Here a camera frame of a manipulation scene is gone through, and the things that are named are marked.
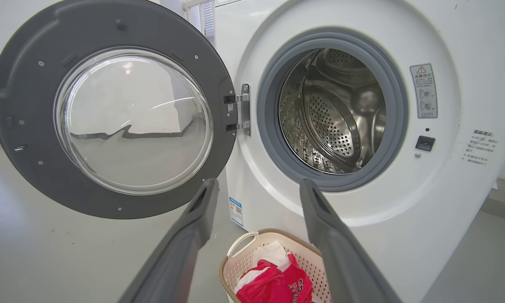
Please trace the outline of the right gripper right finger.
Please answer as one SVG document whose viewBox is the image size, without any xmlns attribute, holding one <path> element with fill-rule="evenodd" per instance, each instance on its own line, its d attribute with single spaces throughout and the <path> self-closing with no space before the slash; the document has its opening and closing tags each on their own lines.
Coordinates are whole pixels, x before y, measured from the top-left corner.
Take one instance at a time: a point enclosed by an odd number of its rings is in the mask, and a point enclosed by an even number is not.
<svg viewBox="0 0 505 303">
<path fill-rule="evenodd" d="M 308 239 L 319 249 L 334 303 L 400 303 L 401 299 L 351 229 L 309 179 L 299 185 Z"/>
</svg>

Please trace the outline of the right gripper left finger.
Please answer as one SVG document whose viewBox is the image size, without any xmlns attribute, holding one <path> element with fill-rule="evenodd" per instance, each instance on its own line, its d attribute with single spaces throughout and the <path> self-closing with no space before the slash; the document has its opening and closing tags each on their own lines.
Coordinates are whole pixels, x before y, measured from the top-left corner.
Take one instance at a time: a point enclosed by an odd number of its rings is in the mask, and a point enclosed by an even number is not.
<svg viewBox="0 0 505 303">
<path fill-rule="evenodd" d="M 211 236 L 219 192 L 205 180 L 142 266 L 120 303 L 186 303 L 197 254 Z"/>
</svg>

